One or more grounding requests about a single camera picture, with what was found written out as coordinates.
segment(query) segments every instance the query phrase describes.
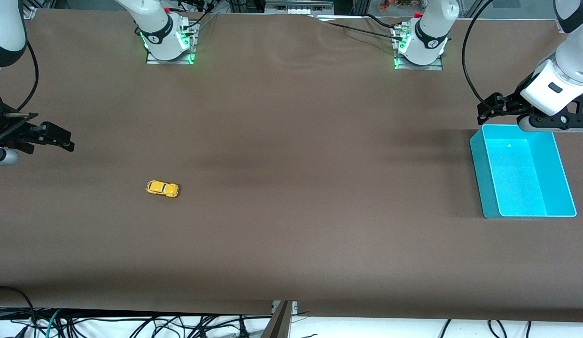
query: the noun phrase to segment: teal cable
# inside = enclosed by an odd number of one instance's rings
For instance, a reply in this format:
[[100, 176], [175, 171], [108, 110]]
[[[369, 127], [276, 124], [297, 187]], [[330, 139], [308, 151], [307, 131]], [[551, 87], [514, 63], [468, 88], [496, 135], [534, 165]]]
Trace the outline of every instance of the teal cable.
[[51, 326], [53, 326], [53, 322], [55, 321], [55, 317], [57, 317], [57, 313], [60, 312], [61, 308], [58, 308], [55, 312], [53, 312], [53, 316], [49, 319], [49, 324], [47, 324], [47, 332], [45, 332], [45, 338], [49, 338], [49, 334], [51, 332]]

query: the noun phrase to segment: white floor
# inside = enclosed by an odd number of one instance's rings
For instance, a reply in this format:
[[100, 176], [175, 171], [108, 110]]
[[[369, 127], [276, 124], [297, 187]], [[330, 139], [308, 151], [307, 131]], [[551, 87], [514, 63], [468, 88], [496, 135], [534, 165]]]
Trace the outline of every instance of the white floor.
[[[221, 323], [235, 316], [223, 316], [214, 321]], [[184, 317], [185, 325], [195, 325], [199, 317]], [[246, 319], [248, 332], [263, 330], [268, 319]], [[375, 319], [375, 318], [343, 318], [343, 317], [294, 317], [291, 325], [290, 338], [306, 338], [316, 334], [315, 338], [439, 338], [444, 319]], [[502, 321], [508, 338], [524, 338], [525, 322]], [[86, 321], [77, 325], [79, 331], [88, 338], [127, 338], [141, 324], [141, 322], [106, 323], [99, 321]], [[15, 336], [22, 325], [0, 321], [0, 338]], [[171, 326], [183, 337], [182, 329]], [[495, 326], [500, 336], [500, 329]], [[150, 338], [154, 331], [154, 325], [147, 325], [139, 338]], [[32, 330], [26, 334], [26, 338], [32, 338]], [[208, 338], [231, 338], [231, 334], [238, 334], [233, 328], [223, 328], [208, 331]], [[530, 335], [531, 338], [583, 338], [583, 323], [549, 323], [534, 322]], [[170, 330], [162, 330], [158, 338], [178, 338], [178, 335]], [[453, 320], [444, 338], [494, 338], [489, 332], [487, 321]]]

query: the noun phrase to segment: brown tabletop surface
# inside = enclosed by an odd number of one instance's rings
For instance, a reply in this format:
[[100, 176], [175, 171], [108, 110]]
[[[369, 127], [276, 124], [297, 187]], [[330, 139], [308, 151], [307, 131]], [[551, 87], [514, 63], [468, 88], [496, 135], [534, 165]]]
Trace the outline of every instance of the brown tabletop surface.
[[[218, 15], [194, 65], [162, 66], [124, 11], [39, 11], [27, 109], [76, 148], [0, 167], [0, 284], [43, 307], [583, 320], [583, 134], [556, 135], [577, 217], [485, 220], [468, 23], [444, 71], [394, 70], [385, 38], [303, 15]], [[471, 77], [510, 94], [564, 38], [478, 22]], [[26, 53], [0, 94], [32, 83]]]

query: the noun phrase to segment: yellow toy car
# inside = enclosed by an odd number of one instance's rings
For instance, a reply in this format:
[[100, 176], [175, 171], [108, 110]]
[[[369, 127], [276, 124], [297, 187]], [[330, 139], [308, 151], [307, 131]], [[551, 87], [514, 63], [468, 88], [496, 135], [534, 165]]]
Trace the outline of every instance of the yellow toy car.
[[178, 195], [178, 185], [162, 181], [151, 180], [147, 182], [147, 192], [149, 194], [165, 197], [176, 197]]

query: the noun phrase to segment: blue container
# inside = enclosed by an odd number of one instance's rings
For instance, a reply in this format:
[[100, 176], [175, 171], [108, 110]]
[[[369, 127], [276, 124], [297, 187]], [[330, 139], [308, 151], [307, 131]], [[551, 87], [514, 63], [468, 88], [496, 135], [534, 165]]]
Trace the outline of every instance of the blue container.
[[553, 133], [487, 124], [470, 145], [485, 218], [577, 215]]

